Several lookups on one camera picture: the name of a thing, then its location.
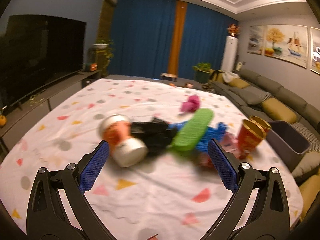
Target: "blue cloth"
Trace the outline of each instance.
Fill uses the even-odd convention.
[[[172,129],[173,127],[176,127],[178,131],[182,129],[182,127],[187,123],[188,121],[181,122],[181,123],[174,123],[169,124],[169,129]],[[200,152],[208,153],[208,143],[211,139],[216,139],[218,142],[221,142],[225,133],[227,130],[227,125],[223,122],[218,123],[217,128],[208,127],[205,131],[204,135],[196,145],[196,149]]]
[[[212,69],[220,69],[227,28],[238,22],[217,11],[188,4],[179,57],[178,76],[194,79],[193,65],[208,62]]]
[[[109,74],[159,79],[167,72],[175,5],[175,0],[118,0]]]

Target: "potted plant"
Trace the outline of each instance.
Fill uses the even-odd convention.
[[[98,70],[101,73],[101,77],[108,76],[107,67],[110,64],[110,60],[113,58],[114,49],[111,47],[113,45],[112,40],[103,40],[98,39],[97,43],[93,45],[96,50],[102,50],[104,53],[104,62],[102,64],[98,64]]]
[[[198,63],[193,66],[195,70],[195,81],[199,83],[207,83],[211,73],[211,63]]]

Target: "bed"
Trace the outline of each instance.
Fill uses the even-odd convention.
[[[28,199],[40,167],[60,170],[92,152],[101,140],[97,132],[100,122],[112,114],[125,114],[132,121],[142,122],[153,116],[170,123],[189,120],[192,114],[181,115],[179,108],[193,94],[201,98],[201,107],[214,111],[211,126],[224,122],[229,132],[237,134],[246,117],[224,96],[142,80],[97,80],[45,116],[7,155],[0,166],[4,206],[26,232]],[[246,161],[255,169],[279,169],[288,197],[290,224],[295,225],[303,200],[281,159],[263,141]],[[254,190],[237,228],[244,226],[256,194]],[[70,222],[81,228],[63,190],[60,195]],[[120,168],[109,158],[92,190],[85,193],[118,240],[146,240],[155,234],[159,240],[200,239],[231,195],[216,172],[177,160],[169,150],[130,168]]]

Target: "green plant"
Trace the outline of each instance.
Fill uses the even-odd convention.
[[[108,76],[107,67],[110,64],[110,60],[114,57],[114,54],[113,54],[114,49],[111,47],[111,45],[113,45],[114,43],[110,39],[107,39],[107,40],[97,39],[97,44],[107,44],[108,45],[104,51],[104,63],[101,66],[101,68],[99,68],[99,70],[101,71],[101,76],[106,77],[106,76]]]
[[[198,63],[196,66],[192,67],[195,71],[203,71],[203,72],[207,72],[210,73],[210,69],[211,69],[211,63]]]

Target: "sailboat painting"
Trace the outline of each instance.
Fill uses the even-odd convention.
[[[310,27],[311,33],[311,71],[320,75],[320,29]]]
[[[262,55],[265,26],[250,26],[248,53]]]
[[[307,68],[307,27],[300,25],[268,25],[264,55]]]

